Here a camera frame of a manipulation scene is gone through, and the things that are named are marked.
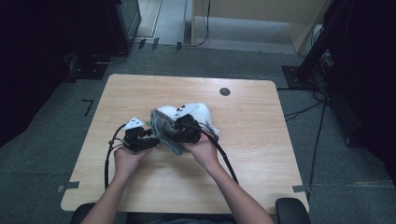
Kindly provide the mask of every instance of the person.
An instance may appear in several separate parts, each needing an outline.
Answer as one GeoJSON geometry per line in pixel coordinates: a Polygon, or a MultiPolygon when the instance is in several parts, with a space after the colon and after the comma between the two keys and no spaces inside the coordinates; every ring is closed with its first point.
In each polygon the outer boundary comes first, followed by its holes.
{"type": "MultiPolygon", "coordinates": [[[[235,183],[221,166],[217,149],[204,134],[201,135],[198,143],[184,143],[183,146],[215,180],[237,223],[273,223],[265,209],[235,183]]],[[[114,152],[116,173],[82,223],[114,223],[122,194],[130,177],[138,168],[139,162],[152,150],[151,148],[134,154],[126,147],[117,148],[114,152]]]]}

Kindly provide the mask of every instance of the person's right arm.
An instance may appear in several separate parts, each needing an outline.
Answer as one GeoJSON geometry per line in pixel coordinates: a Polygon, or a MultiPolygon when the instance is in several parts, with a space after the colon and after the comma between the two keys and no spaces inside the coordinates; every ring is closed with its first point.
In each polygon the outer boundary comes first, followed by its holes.
{"type": "Polygon", "coordinates": [[[215,180],[237,223],[274,223],[265,209],[224,170],[216,148],[204,134],[197,144],[183,146],[215,180]]]}

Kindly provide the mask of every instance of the person's left arm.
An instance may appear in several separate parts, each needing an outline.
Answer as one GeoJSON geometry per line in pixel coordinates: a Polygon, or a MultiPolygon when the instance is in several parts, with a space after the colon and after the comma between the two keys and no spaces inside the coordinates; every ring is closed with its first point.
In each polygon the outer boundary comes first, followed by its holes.
{"type": "Polygon", "coordinates": [[[114,152],[116,173],[113,180],[111,180],[105,193],[84,218],[82,223],[114,223],[122,194],[130,176],[136,171],[139,162],[151,151],[152,149],[147,149],[141,151],[139,154],[134,154],[126,147],[119,147],[114,152]]]}

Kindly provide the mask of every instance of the gray carpet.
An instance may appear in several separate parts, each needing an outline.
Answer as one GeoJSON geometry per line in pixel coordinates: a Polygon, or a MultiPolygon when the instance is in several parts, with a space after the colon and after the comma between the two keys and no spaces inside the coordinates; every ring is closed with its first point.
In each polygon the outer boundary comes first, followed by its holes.
{"type": "MultiPolygon", "coordinates": [[[[23,134],[0,148],[0,223],[68,223],[58,185],[67,182],[90,127],[109,75],[141,74],[273,80],[287,87],[281,65],[299,65],[304,57],[263,52],[133,48],[111,64],[103,80],[63,83],[23,134]],[[87,117],[89,103],[94,100],[87,117]]],[[[315,104],[312,91],[279,91],[285,114],[315,104]]],[[[304,184],[320,121],[321,105],[288,121],[291,142],[304,184]]],[[[396,190],[383,163],[364,148],[345,146],[341,124],[325,108],[310,196],[312,223],[395,223],[396,190]]],[[[125,218],[120,214],[118,223],[125,218]]]]}

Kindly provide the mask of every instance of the hand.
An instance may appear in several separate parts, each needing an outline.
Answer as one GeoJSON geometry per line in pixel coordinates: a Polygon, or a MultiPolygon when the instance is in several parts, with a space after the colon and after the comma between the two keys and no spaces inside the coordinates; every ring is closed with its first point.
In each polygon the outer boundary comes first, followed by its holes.
{"type": "Polygon", "coordinates": [[[128,148],[122,146],[118,147],[114,152],[114,161],[116,163],[116,174],[122,178],[129,177],[136,171],[139,162],[148,155],[153,149],[146,149],[140,151],[138,154],[133,153],[128,148]]]}
{"type": "Polygon", "coordinates": [[[184,143],[183,147],[186,148],[195,160],[207,171],[220,165],[218,150],[203,133],[201,133],[201,138],[196,144],[184,143]]]}

